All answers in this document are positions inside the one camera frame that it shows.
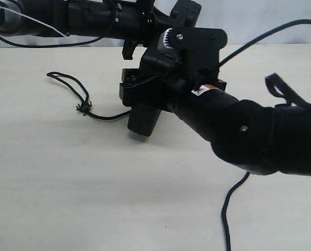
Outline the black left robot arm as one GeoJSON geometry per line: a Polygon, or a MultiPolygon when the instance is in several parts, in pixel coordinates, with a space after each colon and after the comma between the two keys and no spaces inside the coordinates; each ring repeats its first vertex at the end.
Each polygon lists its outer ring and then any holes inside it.
{"type": "Polygon", "coordinates": [[[120,39],[126,60],[173,26],[175,19],[153,1],[0,1],[0,36],[120,39]]]}

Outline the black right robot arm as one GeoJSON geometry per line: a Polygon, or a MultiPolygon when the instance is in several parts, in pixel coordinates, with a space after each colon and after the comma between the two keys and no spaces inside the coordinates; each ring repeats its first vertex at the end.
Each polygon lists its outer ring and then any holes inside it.
{"type": "Polygon", "coordinates": [[[131,108],[129,130],[150,136],[161,111],[174,113],[223,161],[251,174],[311,176],[311,104],[278,75],[265,82],[284,103],[238,100],[218,78],[219,51],[146,50],[123,69],[119,96],[131,108]]]}

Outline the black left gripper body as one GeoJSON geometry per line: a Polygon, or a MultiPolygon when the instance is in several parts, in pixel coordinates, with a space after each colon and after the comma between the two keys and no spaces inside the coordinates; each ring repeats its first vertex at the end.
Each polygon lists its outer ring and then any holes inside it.
{"type": "Polygon", "coordinates": [[[136,1],[133,9],[137,13],[137,31],[135,38],[124,40],[122,56],[132,60],[135,49],[142,45],[148,48],[152,41],[166,28],[174,25],[174,18],[164,14],[154,6],[155,1],[136,1]]]}

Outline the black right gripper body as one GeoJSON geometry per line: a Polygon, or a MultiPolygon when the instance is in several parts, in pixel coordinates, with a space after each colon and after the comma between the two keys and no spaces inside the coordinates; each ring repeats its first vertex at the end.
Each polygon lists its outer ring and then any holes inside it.
{"type": "Polygon", "coordinates": [[[136,69],[123,69],[119,97],[126,107],[145,105],[168,110],[176,100],[186,95],[201,96],[211,90],[224,91],[226,83],[204,84],[194,90],[175,68],[179,57],[176,52],[168,55],[158,49],[147,49],[136,69]]]}

